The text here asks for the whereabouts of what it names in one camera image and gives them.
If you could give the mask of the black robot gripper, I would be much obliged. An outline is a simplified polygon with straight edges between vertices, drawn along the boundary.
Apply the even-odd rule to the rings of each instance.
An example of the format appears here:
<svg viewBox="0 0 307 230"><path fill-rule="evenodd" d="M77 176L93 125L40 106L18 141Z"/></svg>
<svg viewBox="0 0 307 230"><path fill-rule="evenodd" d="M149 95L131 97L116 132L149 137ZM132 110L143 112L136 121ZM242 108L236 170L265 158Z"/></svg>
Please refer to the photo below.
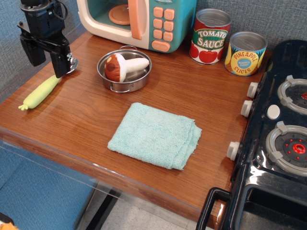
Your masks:
<svg viewBox="0 0 307 230"><path fill-rule="evenodd" d="M50 53L53 69L57 78L71 70L72 53L69 41L63 35L68 9L59 0L22 0L20 9L26 22L19 22L22 33L22 47L36 67L46 61L45 52Z"/></svg>

